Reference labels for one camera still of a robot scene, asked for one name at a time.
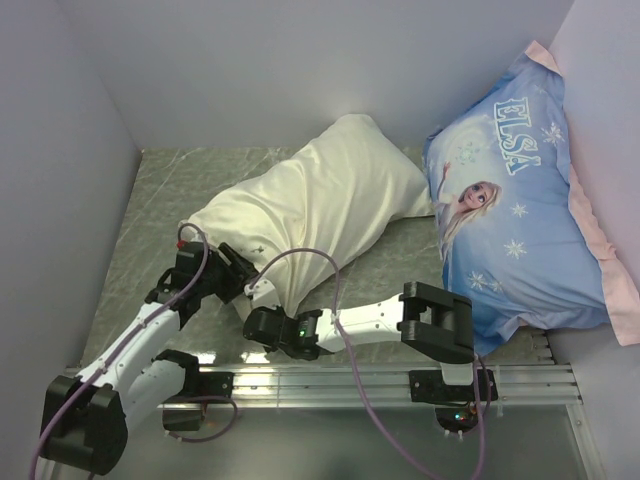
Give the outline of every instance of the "floor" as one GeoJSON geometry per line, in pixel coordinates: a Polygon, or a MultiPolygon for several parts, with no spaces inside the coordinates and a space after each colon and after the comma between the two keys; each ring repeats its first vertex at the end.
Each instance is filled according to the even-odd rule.
{"type": "MultiPolygon", "coordinates": [[[[420,165],[420,149],[405,149],[420,165]]],[[[82,365],[108,347],[133,320],[146,294],[175,259],[178,222],[202,208],[216,194],[236,183],[265,173],[289,158],[291,148],[147,150],[106,278],[100,304],[86,344],[82,365]]],[[[340,308],[386,299],[406,281],[441,286],[437,232],[432,218],[399,220],[388,226],[371,250],[344,269],[340,308]]],[[[327,307],[332,283],[318,286],[301,311],[327,307]]],[[[208,298],[202,308],[168,345],[199,356],[201,363],[290,363],[281,352],[265,354],[242,337],[242,323],[231,305],[208,298]]],[[[424,362],[425,356],[400,343],[363,345],[356,350],[365,363],[424,362]]],[[[346,363],[344,352],[319,362],[346,363]]],[[[521,329],[493,352],[489,363],[553,363],[544,334],[521,329]]]]}

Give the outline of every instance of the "snowflake print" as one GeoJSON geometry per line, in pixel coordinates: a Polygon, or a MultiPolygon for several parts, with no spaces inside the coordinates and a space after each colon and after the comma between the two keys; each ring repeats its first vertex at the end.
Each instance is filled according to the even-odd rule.
{"type": "Polygon", "coordinates": [[[564,142],[562,130],[560,130],[560,127],[556,125],[555,122],[551,122],[549,130],[545,130],[544,128],[541,128],[540,130],[544,133],[545,143],[551,143],[554,147],[557,147],[558,142],[564,142]]]}
{"type": "Polygon", "coordinates": [[[520,205],[519,203],[516,203],[513,207],[511,207],[511,211],[513,212],[513,215],[519,218],[522,218],[524,215],[529,213],[527,212],[527,206],[520,205]]]}
{"type": "Polygon", "coordinates": [[[484,275],[478,272],[471,272],[469,274],[469,282],[471,282],[471,288],[474,290],[482,290],[482,287],[487,285],[484,275]]]}
{"type": "Polygon", "coordinates": [[[491,282],[489,282],[488,287],[496,293],[502,292],[502,284],[497,280],[492,280],[491,282]]]}
{"type": "Polygon", "coordinates": [[[458,147],[458,156],[456,160],[460,165],[466,165],[467,163],[475,163],[476,162],[476,153],[478,153],[480,149],[473,145],[473,142],[467,142],[465,145],[458,147]]]}
{"type": "Polygon", "coordinates": [[[507,256],[513,257],[516,260],[527,253],[527,251],[524,249],[524,242],[516,242],[513,239],[511,239],[511,242],[506,244],[504,248],[507,249],[507,256]]]}

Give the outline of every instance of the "elsa pillowcase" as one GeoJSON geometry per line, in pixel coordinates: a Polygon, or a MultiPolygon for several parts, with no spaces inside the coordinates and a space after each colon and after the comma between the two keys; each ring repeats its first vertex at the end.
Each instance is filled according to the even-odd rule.
{"type": "Polygon", "coordinates": [[[480,354],[522,322],[550,329],[609,321],[603,273],[570,213],[563,95],[553,59],[534,43],[425,145],[444,285],[473,301],[480,354]]]}

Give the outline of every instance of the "glass panel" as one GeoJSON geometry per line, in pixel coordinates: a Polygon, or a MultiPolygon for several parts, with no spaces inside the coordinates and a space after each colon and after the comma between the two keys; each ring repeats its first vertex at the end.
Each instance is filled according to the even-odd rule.
{"type": "MultiPolygon", "coordinates": [[[[487,480],[586,478],[565,407],[510,407],[487,422],[487,480]]],[[[445,438],[431,408],[380,410],[390,432],[420,462],[447,479],[468,479],[478,458],[478,435],[445,438]]],[[[229,412],[209,413],[220,428],[229,412]]],[[[64,480],[86,474],[61,469],[64,480]]],[[[130,438],[107,479],[359,480],[425,478],[376,430],[366,412],[244,410],[235,427],[208,444],[164,437],[155,413],[130,438]]]]}

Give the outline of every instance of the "light purple wall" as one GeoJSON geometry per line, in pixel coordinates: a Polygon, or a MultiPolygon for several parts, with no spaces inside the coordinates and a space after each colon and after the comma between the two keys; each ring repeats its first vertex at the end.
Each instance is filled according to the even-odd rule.
{"type": "MultiPolygon", "coordinates": [[[[576,0],[551,51],[566,78],[572,160],[609,240],[640,285],[640,3],[576,0]]],[[[640,346],[610,327],[551,335],[573,365],[609,480],[640,475],[640,346]]]]}
{"type": "Polygon", "coordinates": [[[0,2],[0,477],[77,362],[139,153],[53,0],[0,2]]]}
{"type": "Polygon", "coordinates": [[[572,0],[59,0],[141,147],[303,145],[370,113],[420,145],[572,0]]]}

